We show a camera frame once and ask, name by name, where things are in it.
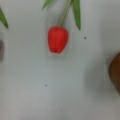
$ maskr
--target flower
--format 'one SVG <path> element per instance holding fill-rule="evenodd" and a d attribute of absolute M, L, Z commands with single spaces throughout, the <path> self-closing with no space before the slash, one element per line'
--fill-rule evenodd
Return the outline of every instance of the flower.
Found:
<path fill-rule="evenodd" d="M 52 27 L 48 32 L 48 45 L 52 53 L 61 53 L 68 42 L 68 32 L 61 27 Z"/>

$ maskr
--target dark object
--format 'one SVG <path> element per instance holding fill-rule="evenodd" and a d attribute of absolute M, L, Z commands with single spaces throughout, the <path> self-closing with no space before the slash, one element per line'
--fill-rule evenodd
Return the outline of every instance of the dark object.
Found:
<path fill-rule="evenodd" d="M 120 94 L 120 53 L 113 59 L 109 67 L 109 76 Z"/>

